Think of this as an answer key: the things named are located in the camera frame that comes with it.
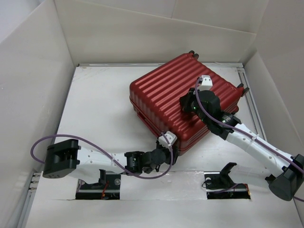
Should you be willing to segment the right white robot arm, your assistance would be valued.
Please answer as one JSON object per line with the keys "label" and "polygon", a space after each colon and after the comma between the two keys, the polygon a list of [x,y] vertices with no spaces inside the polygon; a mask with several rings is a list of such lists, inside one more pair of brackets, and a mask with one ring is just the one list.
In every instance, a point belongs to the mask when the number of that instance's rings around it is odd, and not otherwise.
{"label": "right white robot arm", "polygon": [[183,112],[194,113],[213,134],[262,163],[270,172],[265,181],[274,195],[285,201],[294,198],[304,182],[303,155],[292,156],[252,133],[233,114],[221,110],[219,97],[210,90],[190,88],[180,97],[180,105]]}

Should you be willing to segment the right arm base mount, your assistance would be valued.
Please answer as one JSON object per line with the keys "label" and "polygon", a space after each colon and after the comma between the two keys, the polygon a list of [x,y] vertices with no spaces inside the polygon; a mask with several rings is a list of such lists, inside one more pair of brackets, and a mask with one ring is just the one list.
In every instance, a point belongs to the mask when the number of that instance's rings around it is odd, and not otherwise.
{"label": "right arm base mount", "polygon": [[208,200],[250,200],[250,193],[247,184],[234,183],[229,174],[237,164],[229,162],[220,171],[204,172],[202,188],[206,190]]}

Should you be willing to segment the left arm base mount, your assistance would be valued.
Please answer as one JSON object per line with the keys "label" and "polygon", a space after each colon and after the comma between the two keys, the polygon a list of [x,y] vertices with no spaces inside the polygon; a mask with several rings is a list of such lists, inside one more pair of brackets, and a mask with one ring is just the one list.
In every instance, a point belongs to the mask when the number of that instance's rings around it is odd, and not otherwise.
{"label": "left arm base mount", "polygon": [[76,200],[119,200],[120,199],[121,175],[114,173],[106,174],[106,184],[82,183],[76,190]]}

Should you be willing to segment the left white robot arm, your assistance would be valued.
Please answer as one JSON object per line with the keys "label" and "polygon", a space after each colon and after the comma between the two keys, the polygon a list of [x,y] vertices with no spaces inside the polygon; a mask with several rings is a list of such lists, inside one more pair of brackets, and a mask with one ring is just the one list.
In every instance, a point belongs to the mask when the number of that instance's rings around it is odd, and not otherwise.
{"label": "left white robot arm", "polygon": [[177,157],[176,146],[169,148],[160,142],[149,152],[112,153],[106,156],[100,151],[81,147],[76,139],[69,139],[48,146],[43,177],[60,179],[71,176],[101,188],[105,185],[107,171],[141,178],[142,173],[159,171],[164,163],[173,166]]}

